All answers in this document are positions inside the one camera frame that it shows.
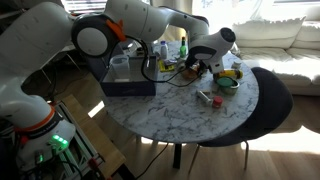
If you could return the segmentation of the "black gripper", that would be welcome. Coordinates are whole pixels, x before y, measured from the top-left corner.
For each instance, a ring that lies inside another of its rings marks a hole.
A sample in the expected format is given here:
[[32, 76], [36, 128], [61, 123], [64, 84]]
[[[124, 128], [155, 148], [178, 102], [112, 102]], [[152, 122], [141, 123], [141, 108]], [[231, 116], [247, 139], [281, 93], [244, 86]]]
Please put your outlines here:
[[200, 61], [198, 62], [197, 75], [198, 75], [198, 76], [201, 76], [202, 74], [206, 73], [207, 70], [208, 70], [207, 65], [206, 65], [202, 60], [200, 60]]

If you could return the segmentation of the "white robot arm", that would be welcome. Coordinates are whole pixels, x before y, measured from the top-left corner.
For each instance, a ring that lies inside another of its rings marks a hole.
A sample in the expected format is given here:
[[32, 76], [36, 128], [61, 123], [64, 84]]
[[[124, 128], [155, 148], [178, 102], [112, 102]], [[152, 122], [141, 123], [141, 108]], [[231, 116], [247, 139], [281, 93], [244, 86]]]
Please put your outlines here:
[[65, 151], [76, 128], [38, 95], [22, 90], [24, 81], [47, 63], [66, 54], [72, 44], [89, 57], [103, 57], [127, 39], [153, 42], [168, 26], [188, 34], [186, 67], [201, 61], [213, 73], [236, 41], [222, 28], [209, 32], [206, 18], [140, 0], [107, 0], [101, 13], [70, 15], [53, 2], [41, 2], [20, 15], [0, 36], [0, 116], [19, 136], [13, 158], [20, 171], [34, 169]]

